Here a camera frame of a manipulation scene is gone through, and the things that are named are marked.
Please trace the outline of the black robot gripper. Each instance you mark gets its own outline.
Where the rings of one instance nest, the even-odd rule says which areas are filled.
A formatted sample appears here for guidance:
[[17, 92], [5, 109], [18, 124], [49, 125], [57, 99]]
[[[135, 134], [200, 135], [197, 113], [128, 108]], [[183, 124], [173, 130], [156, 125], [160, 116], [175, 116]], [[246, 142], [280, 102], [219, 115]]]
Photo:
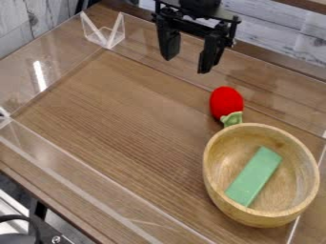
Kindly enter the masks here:
[[224, 47], [234, 45], [242, 20], [224, 10], [222, 0], [153, 0], [152, 22], [156, 23], [159, 49], [169, 61], [179, 54], [180, 34], [204, 38], [197, 73], [208, 73], [219, 63]]

